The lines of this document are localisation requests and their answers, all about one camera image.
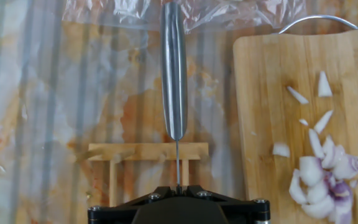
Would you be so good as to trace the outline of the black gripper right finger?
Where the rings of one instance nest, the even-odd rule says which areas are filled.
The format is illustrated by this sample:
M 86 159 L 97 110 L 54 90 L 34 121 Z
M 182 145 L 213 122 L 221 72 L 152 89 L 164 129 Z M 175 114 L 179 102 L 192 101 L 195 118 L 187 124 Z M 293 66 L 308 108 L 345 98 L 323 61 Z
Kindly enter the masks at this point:
M 214 202 L 229 223 L 271 224 L 270 202 L 266 199 L 238 200 L 208 191 L 200 185 L 178 186 L 178 195 Z

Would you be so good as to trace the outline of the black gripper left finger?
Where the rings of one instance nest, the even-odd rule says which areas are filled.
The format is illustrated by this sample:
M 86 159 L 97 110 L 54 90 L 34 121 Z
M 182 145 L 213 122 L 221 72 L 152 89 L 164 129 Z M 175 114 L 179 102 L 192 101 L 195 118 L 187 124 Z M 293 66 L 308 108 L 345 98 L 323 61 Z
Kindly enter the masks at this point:
M 140 208 L 176 196 L 170 187 L 157 187 L 153 192 L 115 207 L 95 205 L 88 208 L 88 224 L 131 223 Z

